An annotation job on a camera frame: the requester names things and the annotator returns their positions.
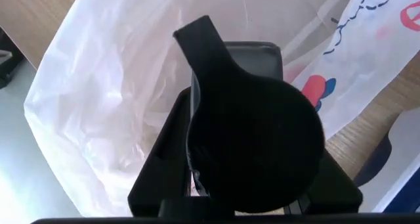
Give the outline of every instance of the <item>wooden surface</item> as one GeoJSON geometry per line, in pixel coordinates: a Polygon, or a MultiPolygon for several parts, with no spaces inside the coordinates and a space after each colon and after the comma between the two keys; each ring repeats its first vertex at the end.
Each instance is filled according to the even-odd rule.
{"type": "MultiPolygon", "coordinates": [[[[0,26],[37,68],[74,0],[0,0],[0,26]]],[[[327,142],[354,177],[397,115],[420,106],[420,54],[367,108],[327,142]]]]}
{"type": "Polygon", "coordinates": [[[0,0],[0,26],[38,68],[74,0],[0,0]]]}

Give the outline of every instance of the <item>red circle logo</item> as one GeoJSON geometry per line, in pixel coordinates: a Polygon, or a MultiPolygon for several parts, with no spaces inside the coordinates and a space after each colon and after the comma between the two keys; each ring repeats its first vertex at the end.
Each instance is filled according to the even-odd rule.
{"type": "Polygon", "coordinates": [[[420,31],[420,24],[416,23],[415,21],[420,19],[420,12],[414,16],[414,18],[410,18],[408,16],[408,9],[413,8],[413,7],[420,7],[420,1],[413,3],[411,5],[409,5],[408,7],[402,9],[401,13],[400,13],[400,18],[401,18],[401,23],[414,31],[420,31]]]}

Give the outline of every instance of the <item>gray floor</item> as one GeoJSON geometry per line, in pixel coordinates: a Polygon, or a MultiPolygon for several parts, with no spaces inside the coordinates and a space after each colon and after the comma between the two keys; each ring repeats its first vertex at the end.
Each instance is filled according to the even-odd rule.
{"type": "Polygon", "coordinates": [[[0,89],[0,223],[79,216],[24,117],[23,103],[34,76],[25,61],[12,82],[0,89]]]}

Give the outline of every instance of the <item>black plastic part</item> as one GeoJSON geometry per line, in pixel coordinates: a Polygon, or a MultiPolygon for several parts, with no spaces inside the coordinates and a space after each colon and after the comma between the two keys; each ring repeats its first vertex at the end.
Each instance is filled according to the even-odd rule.
{"type": "Polygon", "coordinates": [[[161,202],[190,193],[186,131],[190,123],[190,88],[183,90],[128,196],[135,217],[157,217],[161,202]]]}
{"type": "Polygon", "coordinates": [[[288,205],[285,214],[357,213],[363,196],[327,150],[308,191],[288,205]]]}
{"type": "Polygon", "coordinates": [[[200,191],[248,213],[281,208],[305,193],[325,143],[308,99],[286,82],[239,67],[208,16],[174,37],[199,87],[187,155],[200,191]]]}
{"type": "MultiPolygon", "coordinates": [[[[283,80],[283,61],[280,48],[268,42],[227,41],[224,42],[238,66],[254,76],[283,80]]],[[[200,90],[196,78],[191,84],[191,116],[197,110],[200,90]]]]}
{"type": "MultiPolygon", "coordinates": [[[[179,221],[160,218],[132,218],[132,217],[107,217],[107,218],[68,218],[68,219],[43,219],[32,224],[141,224],[141,223],[197,223],[197,221],[179,221]]],[[[390,215],[383,213],[344,214],[344,215],[256,215],[235,217],[233,220],[202,221],[200,223],[323,223],[323,224],[399,224],[420,223],[420,213],[408,215],[390,215]]]]}
{"type": "Polygon", "coordinates": [[[11,79],[14,69],[24,59],[24,55],[12,42],[5,32],[0,29],[0,50],[12,53],[12,57],[0,64],[0,89],[6,87],[11,79]]]}
{"type": "Polygon", "coordinates": [[[233,219],[235,211],[205,196],[164,200],[159,217],[181,221],[211,221],[233,219]]]}

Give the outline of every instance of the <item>white plastic bag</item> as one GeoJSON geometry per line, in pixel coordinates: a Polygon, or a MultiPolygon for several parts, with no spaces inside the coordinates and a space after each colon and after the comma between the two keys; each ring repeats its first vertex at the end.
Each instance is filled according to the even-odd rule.
{"type": "MultiPolygon", "coordinates": [[[[380,1],[366,0],[366,4],[378,5],[380,1]]],[[[334,126],[340,127],[355,117],[409,58],[409,54],[397,53],[391,62],[395,68],[388,67],[386,73],[376,65],[365,70],[358,67],[361,63],[350,62],[356,61],[356,49],[350,48],[363,45],[374,53],[375,44],[361,44],[353,37],[343,39],[336,48],[344,58],[320,56],[309,64],[325,50],[323,46],[328,45],[336,29],[335,20],[340,19],[347,3],[76,0],[41,62],[25,101],[26,118],[52,171],[82,215],[130,215],[127,195],[178,93],[190,84],[188,65],[172,38],[175,30],[208,14],[225,41],[270,41],[279,45],[284,63],[290,62],[285,66],[285,76],[295,79],[297,87],[303,88],[312,74],[336,78],[336,90],[323,99],[320,109],[325,132],[330,135],[337,130],[334,126]],[[308,62],[298,68],[293,65],[305,60],[308,62]],[[361,105],[355,105],[359,100],[352,93],[371,79],[376,79],[374,86],[359,95],[361,105]],[[348,114],[336,122],[331,115],[340,112],[343,104],[348,114]]],[[[390,0],[381,8],[395,12],[393,9],[402,3],[390,0]]],[[[359,4],[360,0],[352,1],[341,24],[359,4]]],[[[355,36],[360,32],[361,39],[367,39],[380,25],[363,31],[362,24],[369,17],[359,17],[363,16],[352,22],[357,24],[353,29],[349,23],[343,31],[352,30],[355,36]]],[[[395,36],[381,45],[401,43],[400,34],[398,27],[395,36]]],[[[415,36],[405,34],[404,41],[411,37],[412,42],[415,36]]],[[[328,49],[337,40],[337,33],[332,40],[328,49]]],[[[373,56],[368,60],[376,63],[378,59],[373,56]]]]}
{"type": "MultiPolygon", "coordinates": [[[[328,139],[350,123],[420,49],[420,0],[350,0],[332,40],[324,46],[285,70],[304,68],[292,84],[317,108],[328,139]]],[[[289,80],[295,75],[289,73],[289,80]]]]}

